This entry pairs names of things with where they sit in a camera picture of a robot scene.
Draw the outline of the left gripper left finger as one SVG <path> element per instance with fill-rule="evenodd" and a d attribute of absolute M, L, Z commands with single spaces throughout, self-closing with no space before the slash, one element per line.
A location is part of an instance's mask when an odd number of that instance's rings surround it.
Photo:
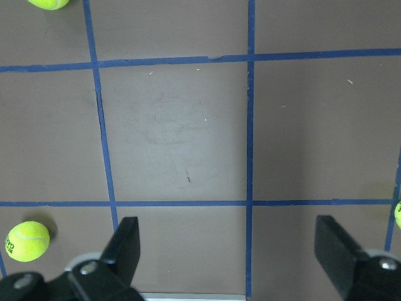
<path fill-rule="evenodd" d="M 78 300 L 139 300 L 131 286 L 140 259 L 137 217 L 121 220 L 98 259 L 85 260 L 69 273 Z"/>

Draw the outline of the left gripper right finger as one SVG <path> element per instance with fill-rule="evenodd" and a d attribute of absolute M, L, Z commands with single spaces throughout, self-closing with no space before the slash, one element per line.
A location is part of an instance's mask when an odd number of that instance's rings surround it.
<path fill-rule="evenodd" d="M 314 253 L 343 300 L 400 300 L 400 260 L 363 248 L 330 215 L 316 217 Z"/>

